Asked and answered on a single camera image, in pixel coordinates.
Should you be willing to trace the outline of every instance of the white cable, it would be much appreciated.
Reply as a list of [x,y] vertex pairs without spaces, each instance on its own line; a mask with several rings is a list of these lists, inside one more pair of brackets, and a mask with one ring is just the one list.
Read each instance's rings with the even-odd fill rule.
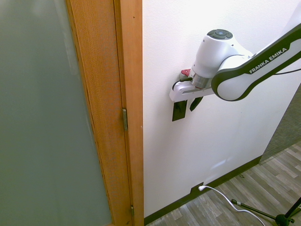
[[257,217],[257,216],[256,216],[255,214],[253,214],[252,212],[247,211],[247,210],[238,210],[238,209],[236,209],[235,206],[231,203],[231,201],[230,201],[223,193],[221,193],[220,191],[218,191],[218,190],[216,190],[216,189],[214,189],[214,188],[212,188],[212,187],[205,186],[205,185],[198,187],[198,189],[199,189],[199,191],[202,191],[205,187],[210,188],[210,189],[212,189],[212,190],[215,190],[215,191],[217,191],[219,194],[221,194],[221,195],[228,201],[228,203],[233,207],[233,209],[235,209],[236,211],[238,211],[238,212],[247,212],[247,213],[251,214],[252,216],[256,217],[256,218],[262,223],[263,226],[265,226],[265,224],[263,223],[263,221],[260,220],[259,217]]

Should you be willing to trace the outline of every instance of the power cord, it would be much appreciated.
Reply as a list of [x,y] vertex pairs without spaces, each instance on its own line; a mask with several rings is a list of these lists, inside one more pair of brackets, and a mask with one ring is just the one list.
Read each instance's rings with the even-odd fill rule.
[[288,73],[297,72],[297,71],[301,71],[301,68],[297,69],[297,70],[290,71],[290,72],[277,73],[277,74],[274,74],[274,75],[288,74]]
[[238,211],[238,212],[247,212],[247,213],[251,214],[252,216],[256,217],[256,218],[262,223],[263,226],[265,226],[265,224],[263,223],[263,221],[260,220],[260,219],[259,219],[255,214],[253,214],[252,212],[247,211],[247,210],[238,210],[238,209],[236,209],[235,206],[231,203],[231,201],[230,201],[223,193],[221,193],[220,191],[218,191],[218,190],[216,190],[216,189],[214,189],[214,188],[212,188],[212,187],[205,186],[205,185],[202,185],[202,186],[198,187],[198,189],[199,189],[199,191],[203,191],[203,190],[205,189],[205,187],[210,188],[210,189],[212,189],[212,190],[215,190],[216,192],[218,192],[219,194],[221,194],[221,195],[228,201],[228,203],[233,207],[233,209],[235,209],[236,211]]

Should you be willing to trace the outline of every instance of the door hinge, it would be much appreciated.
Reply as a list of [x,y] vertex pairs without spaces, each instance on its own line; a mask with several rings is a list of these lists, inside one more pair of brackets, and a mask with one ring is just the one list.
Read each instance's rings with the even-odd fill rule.
[[134,216],[134,207],[133,206],[131,206],[131,211],[132,211],[132,216]]
[[127,110],[125,108],[122,108],[123,112],[123,127],[124,130],[127,131]]

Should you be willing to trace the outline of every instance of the black cable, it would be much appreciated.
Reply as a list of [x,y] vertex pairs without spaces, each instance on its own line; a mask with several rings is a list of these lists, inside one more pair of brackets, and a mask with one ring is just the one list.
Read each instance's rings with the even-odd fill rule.
[[297,72],[297,71],[301,71],[301,68],[297,69],[297,70],[290,71],[290,72],[277,73],[277,74],[274,74],[274,75],[288,74],[288,73]]

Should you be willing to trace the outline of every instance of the wooden floor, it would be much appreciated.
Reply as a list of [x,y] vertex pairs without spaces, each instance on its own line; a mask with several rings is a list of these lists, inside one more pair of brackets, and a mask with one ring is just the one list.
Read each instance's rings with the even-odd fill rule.
[[[285,149],[217,187],[231,199],[276,216],[285,214],[301,196],[301,142]],[[266,226],[274,220],[259,216]],[[292,226],[301,226],[301,212]],[[199,196],[148,226],[260,226],[248,213],[236,212],[217,192]]]

